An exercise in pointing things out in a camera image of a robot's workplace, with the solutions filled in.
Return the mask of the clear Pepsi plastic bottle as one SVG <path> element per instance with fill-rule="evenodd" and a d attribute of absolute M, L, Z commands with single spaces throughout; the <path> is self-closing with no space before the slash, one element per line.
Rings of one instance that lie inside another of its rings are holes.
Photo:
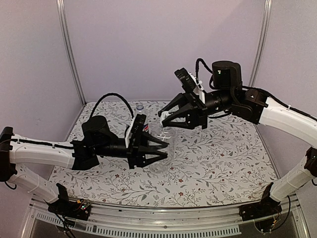
<path fill-rule="evenodd" d="M 136 105 L 135 114 L 143 117 L 143 131 L 149 132 L 148 112 L 142 103 Z"/>

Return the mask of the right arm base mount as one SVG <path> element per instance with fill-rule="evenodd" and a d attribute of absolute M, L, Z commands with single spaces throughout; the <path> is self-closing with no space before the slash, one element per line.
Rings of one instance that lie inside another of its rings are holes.
<path fill-rule="evenodd" d="M 271 182 L 264 190 L 261 200 L 258 202 L 242 205 L 239 207 L 239 215 L 243 221 L 263 218 L 266 216 L 279 215 L 282 211 L 280 202 L 273 200 L 270 197 L 270 189 L 273 183 Z M 262 233 L 271 232 L 275 227 L 277 220 L 270 218 L 255 222 L 256 229 Z"/>

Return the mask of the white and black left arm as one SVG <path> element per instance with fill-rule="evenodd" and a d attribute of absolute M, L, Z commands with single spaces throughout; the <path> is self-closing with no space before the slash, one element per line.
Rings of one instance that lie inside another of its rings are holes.
<path fill-rule="evenodd" d="M 104 156 L 127 159 L 130 169 L 146 167 L 167 158 L 163 149 L 169 144 L 143 131 L 145 119 L 145 115 L 137 115 L 127 136 L 119 138 L 111 132 L 104 116 L 93 116 L 82 124 L 84 138 L 71 142 L 31 140 L 6 126 L 0 133 L 0 180 L 20 186 L 53 203 L 61 214 L 70 215 L 74 208 L 66 188 L 50 183 L 25 164 L 86 171 L 99 165 L 99 157 Z"/>

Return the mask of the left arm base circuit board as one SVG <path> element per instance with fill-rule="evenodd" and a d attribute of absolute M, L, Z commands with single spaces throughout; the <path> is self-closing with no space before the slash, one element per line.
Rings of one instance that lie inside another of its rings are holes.
<path fill-rule="evenodd" d="M 60 183 L 57 183 L 56 186 L 58 188 L 58 200 L 48 203 L 48 211 L 64 217 L 87 221 L 91 212 L 91 203 L 84 199 L 71 201 L 66 188 Z"/>

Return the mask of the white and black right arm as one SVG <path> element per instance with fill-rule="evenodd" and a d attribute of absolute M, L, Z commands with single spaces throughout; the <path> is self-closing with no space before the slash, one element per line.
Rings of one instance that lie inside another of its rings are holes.
<path fill-rule="evenodd" d="M 240 64 L 216 61 L 208 68 L 211 92 L 203 89 L 199 76 L 186 69 L 175 71 L 184 89 L 158 112 L 163 127 L 194 129 L 208 126 L 208 117 L 224 112 L 253 124 L 270 126 L 308 143 L 310 148 L 299 164 L 265 189 L 256 206 L 267 216 L 275 204 L 317 176 L 317 119 L 281 102 L 266 90 L 243 86 Z"/>

